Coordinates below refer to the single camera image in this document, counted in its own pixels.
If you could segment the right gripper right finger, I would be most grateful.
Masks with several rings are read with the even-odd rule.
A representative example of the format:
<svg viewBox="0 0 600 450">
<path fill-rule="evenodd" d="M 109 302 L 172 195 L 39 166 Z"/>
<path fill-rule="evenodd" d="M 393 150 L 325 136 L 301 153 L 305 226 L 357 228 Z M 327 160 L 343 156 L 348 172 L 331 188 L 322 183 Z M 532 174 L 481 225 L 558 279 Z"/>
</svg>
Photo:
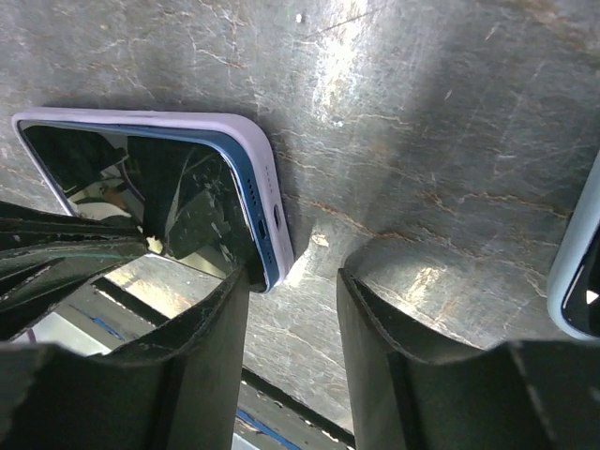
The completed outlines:
<svg viewBox="0 0 600 450">
<path fill-rule="evenodd" d="M 599 348 L 446 337 L 337 273 L 337 316 L 359 449 L 595 449 Z"/>
</svg>

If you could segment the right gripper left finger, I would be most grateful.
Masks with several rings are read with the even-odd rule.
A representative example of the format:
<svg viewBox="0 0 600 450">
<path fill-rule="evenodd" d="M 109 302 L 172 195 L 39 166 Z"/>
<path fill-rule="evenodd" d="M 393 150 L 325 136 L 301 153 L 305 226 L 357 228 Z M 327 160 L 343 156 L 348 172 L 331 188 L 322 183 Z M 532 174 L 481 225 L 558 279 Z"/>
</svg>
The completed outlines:
<svg viewBox="0 0 600 450">
<path fill-rule="evenodd" d="M 228 449 L 248 319 L 245 271 L 106 355 L 1 348 L 5 449 Z"/>
</svg>

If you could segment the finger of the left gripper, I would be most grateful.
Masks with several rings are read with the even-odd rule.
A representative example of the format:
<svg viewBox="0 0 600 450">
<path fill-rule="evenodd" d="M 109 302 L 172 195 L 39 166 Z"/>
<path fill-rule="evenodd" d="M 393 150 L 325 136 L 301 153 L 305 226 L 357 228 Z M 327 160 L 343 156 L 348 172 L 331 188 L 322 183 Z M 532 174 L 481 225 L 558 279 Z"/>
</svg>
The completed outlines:
<svg viewBox="0 0 600 450">
<path fill-rule="evenodd" d="M 2 202 L 1 339 L 14 339 L 82 286 L 147 251 L 133 226 Z"/>
</svg>

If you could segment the blue edged black phone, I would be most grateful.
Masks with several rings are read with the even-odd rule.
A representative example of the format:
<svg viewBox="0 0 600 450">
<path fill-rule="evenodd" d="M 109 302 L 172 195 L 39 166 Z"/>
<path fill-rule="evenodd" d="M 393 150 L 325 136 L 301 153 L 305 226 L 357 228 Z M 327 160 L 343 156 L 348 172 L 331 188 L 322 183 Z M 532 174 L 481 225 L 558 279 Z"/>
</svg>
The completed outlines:
<svg viewBox="0 0 600 450">
<path fill-rule="evenodd" d="M 16 129 L 71 215 L 140 230 L 152 253 L 215 278 L 280 274 L 255 175 L 215 131 L 20 119 Z"/>
</svg>

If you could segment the pink edged black phone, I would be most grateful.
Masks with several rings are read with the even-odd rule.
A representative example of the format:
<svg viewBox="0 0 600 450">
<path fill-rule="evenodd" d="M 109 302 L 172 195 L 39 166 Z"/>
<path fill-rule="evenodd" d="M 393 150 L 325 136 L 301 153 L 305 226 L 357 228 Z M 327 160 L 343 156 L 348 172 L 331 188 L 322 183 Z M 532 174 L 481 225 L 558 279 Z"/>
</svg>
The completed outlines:
<svg viewBox="0 0 600 450">
<path fill-rule="evenodd" d="M 565 320 L 582 333 L 599 336 L 599 243 L 585 254 L 562 307 Z"/>
</svg>

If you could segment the lavender phone case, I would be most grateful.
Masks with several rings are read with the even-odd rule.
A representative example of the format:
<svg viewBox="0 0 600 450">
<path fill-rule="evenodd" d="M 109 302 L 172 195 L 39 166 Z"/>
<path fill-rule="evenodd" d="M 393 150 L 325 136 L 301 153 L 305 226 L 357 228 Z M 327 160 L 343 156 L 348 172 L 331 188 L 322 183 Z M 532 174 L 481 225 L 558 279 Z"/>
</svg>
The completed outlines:
<svg viewBox="0 0 600 450">
<path fill-rule="evenodd" d="M 16 129 L 17 122 L 20 119 L 149 127 L 171 129 L 179 133 L 215 131 L 226 135 L 242 147 L 255 175 L 254 185 L 258 189 L 262 202 L 268 235 L 273 244 L 277 267 L 280 272 L 274 287 L 290 272 L 293 266 L 293 250 L 284 217 L 273 150 L 262 129 L 246 117 L 230 113 L 121 111 L 51 107 L 36 107 L 15 114 L 12 119 L 12 126 L 18 139 L 48 183 L 54 197 L 69 216 L 82 218 L 68 212 L 65 204 L 57 198 L 48 177 L 42 173 L 39 164 L 35 162 L 33 156 L 26 149 L 23 139 L 19 137 Z"/>
</svg>

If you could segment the light blue phone case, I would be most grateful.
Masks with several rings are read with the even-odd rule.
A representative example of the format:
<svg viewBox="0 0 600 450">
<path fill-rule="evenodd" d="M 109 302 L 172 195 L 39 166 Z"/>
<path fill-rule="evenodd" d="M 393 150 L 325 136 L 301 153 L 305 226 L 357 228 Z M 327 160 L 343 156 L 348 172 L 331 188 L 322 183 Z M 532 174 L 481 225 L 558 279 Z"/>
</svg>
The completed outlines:
<svg viewBox="0 0 600 450">
<path fill-rule="evenodd" d="M 563 305 L 589 247 L 599 243 L 599 161 L 596 160 L 571 216 L 547 281 L 547 312 L 567 335 L 580 340 L 598 337 L 582 333 L 563 317 Z"/>
</svg>

